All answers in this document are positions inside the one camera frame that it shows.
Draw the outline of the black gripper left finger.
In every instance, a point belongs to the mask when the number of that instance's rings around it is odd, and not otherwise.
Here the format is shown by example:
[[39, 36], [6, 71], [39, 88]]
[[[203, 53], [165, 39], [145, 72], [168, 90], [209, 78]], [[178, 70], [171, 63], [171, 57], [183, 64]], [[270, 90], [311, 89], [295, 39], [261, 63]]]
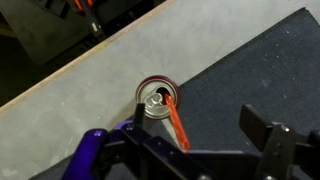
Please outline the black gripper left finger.
[[144, 103], [138, 103], [136, 105], [133, 123], [137, 126], [142, 127], [143, 126], [143, 120], [145, 117], [145, 104]]

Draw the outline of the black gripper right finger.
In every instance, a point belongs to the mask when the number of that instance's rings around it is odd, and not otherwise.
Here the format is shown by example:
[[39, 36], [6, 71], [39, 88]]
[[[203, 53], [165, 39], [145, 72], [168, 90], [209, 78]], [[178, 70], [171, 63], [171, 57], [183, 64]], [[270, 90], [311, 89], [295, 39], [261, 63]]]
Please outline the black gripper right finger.
[[273, 124], [264, 119], [250, 104], [241, 107], [239, 127], [253, 144], [265, 144]]

